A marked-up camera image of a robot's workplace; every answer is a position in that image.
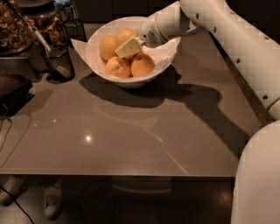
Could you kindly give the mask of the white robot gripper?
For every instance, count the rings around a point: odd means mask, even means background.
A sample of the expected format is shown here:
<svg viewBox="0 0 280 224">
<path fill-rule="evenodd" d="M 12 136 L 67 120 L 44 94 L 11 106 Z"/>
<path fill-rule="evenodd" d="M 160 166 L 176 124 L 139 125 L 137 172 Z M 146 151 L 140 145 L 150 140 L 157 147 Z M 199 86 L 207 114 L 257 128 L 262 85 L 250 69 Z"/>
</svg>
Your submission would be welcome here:
<svg viewBox="0 0 280 224">
<path fill-rule="evenodd" d="M 177 1 L 147 17 L 136 29 L 139 37 L 130 37 L 115 49 L 123 59 L 142 51 L 145 44 L 155 48 L 169 40 L 184 36 L 190 27 L 190 19 L 181 10 Z"/>
</svg>

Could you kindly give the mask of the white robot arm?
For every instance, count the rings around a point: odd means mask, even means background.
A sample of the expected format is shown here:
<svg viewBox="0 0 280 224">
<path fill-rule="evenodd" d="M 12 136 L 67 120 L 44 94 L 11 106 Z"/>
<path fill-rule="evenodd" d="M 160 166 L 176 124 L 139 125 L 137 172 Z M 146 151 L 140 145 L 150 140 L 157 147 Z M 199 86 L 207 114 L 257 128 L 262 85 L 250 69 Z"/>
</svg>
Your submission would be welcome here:
<svg viewBox="0 0 280 224">
<path fill-rule="evenodd" d="M 220 44 L 274 122 L 242 151 L 234 182 L 231 224 L 280 224 L 280 45 L 236 14 L 225 0 L 178 0 L 152 14 L 116 54 L 157 47 L 204 28 Z"/>
</svg>

